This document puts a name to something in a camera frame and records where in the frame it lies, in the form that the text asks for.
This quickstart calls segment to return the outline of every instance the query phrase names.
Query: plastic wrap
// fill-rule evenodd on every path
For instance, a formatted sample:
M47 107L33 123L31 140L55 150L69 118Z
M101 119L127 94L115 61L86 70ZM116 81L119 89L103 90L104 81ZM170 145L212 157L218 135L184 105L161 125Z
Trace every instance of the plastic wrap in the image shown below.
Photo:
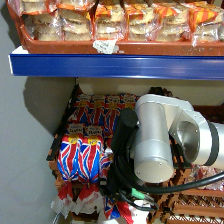
M136 95L134 94L121 94L121 108L130 108L132 110L135 109L135 103L136 103Z
M218 30L219 40L224 41L224 25L221 25Z
M188 8L176 2L161 3L150 2L154 13L159 16L160 29L156 41L172 42L182 41L190 38L190 27L188 19Z
M76 201L75 213L91 214L97 207L97 212L103 209L103 198L97 183L99 178L100 153L103 149L103 127L89 126L80 147L78 180L83 183L83 189Z
M219 40L219 27L224 20L224 10L205 1L181 3L189 8L189 24L192 31L192 45Z
M56 0L8 0L8 4L18 16L50 13L57 9Z
M89 41L92 39L92 22L89 12L60 10L65 41Z
M105 136L113 136L113 132L116 128L117 120L121 111L121 101L120 96L107 95L105 101L104 110L104 126L105 126Z
M34 39L34 31L35 31L35 24L33 21L34 16L27 16L24 20L25 28L28 34L32 39Z
M83 132L73 127L73 134L65 134L58 155L58 169L65 182L51 208L57 213L67 217L70 211L75 211L76 204L73 202L72 181L78 180L78 158L83 141Z
M94 5L94 0L59 0L58 8L88 11Z
M127 39L130 41L148 41L154 39L158 19L153 8L143 0L125 0L124 8L127 20Z
M219 170L219 169L209 167L209 166L193 165L192 170L191 170L191 174L187 178L187 182L190 183L190 182L194 182L196 180L201 180L201 179L204 179L204 178L207 178L207 177L211 177L211 176L214 176L214 175L216 175L220 172L223 172L223 170ZM215 182L213 184L202 186L198 189L224 191L223 185L224 185L224 180L221 180L221 181Z
M89 105L89 120L90 125L104 125L104 109L105 95L93 95Z
M61 20L57 11L33 16L34 39L39 41L62 40Z
M95 13L95 40L125 38L124 10L118 0L100 0Z
M91 96L79 94L74 105L74 112L68 118L69 123L87 124Z

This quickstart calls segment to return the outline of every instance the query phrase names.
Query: orange packaging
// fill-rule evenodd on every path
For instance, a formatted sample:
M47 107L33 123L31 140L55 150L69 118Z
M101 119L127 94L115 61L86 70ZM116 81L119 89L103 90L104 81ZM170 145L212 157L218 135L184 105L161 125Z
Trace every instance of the orange packaging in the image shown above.
M88 11L95 5L94 0L60 0L57 5L60 9Z
M188 8L178 3L153 3L154 13L160 16L160 21L164 18L173 24L186 23L188 21Z
M127 39L130 41L148 41L153 39L155 31L155 14L153 8L143 0L125 0L127 20Z
M51 13L57 9L57 0L9 0L8 4L18 16Z
M223 22L224 11L215 5L210 5L205 1L182 3L182 5L189 8L189 22L193 32L202 23L216 24Z
M99 1L95 12L95 40L122 40L125 31L124 10L120 1Z

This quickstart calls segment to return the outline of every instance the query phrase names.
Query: store shelf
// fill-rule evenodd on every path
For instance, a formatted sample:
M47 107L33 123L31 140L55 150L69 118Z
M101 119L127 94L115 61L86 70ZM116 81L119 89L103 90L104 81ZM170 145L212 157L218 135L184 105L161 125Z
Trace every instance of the store shelf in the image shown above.
M29 54L19 47L9 61L15 76L224 80L224 56Z

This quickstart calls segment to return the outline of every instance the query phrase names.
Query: shelf label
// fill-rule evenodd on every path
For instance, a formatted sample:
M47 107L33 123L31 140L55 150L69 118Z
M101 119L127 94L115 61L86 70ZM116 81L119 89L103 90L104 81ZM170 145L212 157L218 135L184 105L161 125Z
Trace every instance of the shelf label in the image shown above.
M93 47L97 49L98 53L112 54L117 52L116 40L95 40Z

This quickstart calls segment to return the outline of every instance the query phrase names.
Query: snack bag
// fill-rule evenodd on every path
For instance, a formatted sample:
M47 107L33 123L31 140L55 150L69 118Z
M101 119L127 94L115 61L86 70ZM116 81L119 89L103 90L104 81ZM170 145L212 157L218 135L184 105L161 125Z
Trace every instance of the snack bag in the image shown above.
M176 2L153 2L151 7L154 8L154 13L159 16L161 24L156 41L172 42L190 38L187 7Z
M76 204L73 202L72 181L78 180L78 158L83 141L83 134L66 134L58 155L58 169L62 174L65 185L60 190L51 208L57 213L62 213L66 218L70 211L74 212Z
M92 40L92 21L88 11L60 9L65 41Z
M136 95L134 94L121 94L121 109L130 108L135 109Z
M192 45L199 42L219 40L218 30L223 23L224 10L205 1L181 3L189 8L189 24L192 31Z
M99 155L103 147L103 127L88 126L80 148L78 180L83 189L76 201L75 213L91 214L103 209L102 196L97 185L99 178Z
M59 0L58 8L76 11L88 11L94 5L94 0Z
M8 4L18 16L51 13L57 9L56 0L9 0Z
M65 135L74 135L74 134L82 134L84 132L84 125L83 124L75 124L75 123L68 123Z
M122 40L125 37L124 10L119 0L100 0L95 12L95 40Z
M134 223L132 214L127 202L115 201L112 198L104 198L104 214L107 219L123 217L127 224Z
M93 95L89 105L90 125L104 125L105 95Z
M100 166L99 166L99 177L101 179L107 180L107 173L110 169L110 164L112 163L112 157L106 153L100 154Z
M148 41L154 39L158 28L153 8L143 0L125 0L124 8L127 20L128 40Z
M105 136L113 136L113 132L116 128L117 120L121 111L121 101L120 96L107 95L106 104L104 110L104 126L105 126Z
M214 176L223 170L219 170L210 166L199 166L199 165L192 165L192 170L190 176L187 178L186 182L194 182L197 180L201 180L207 177ZM224 180L215 182L213 184L209 184L206 186L199 187L198 189L207 189L207 190L219 190L224 191L223 188Z
M74 112L69 117L69 123L82 123L87 124L89 103L91 96L86 94L80 94L74 105Z

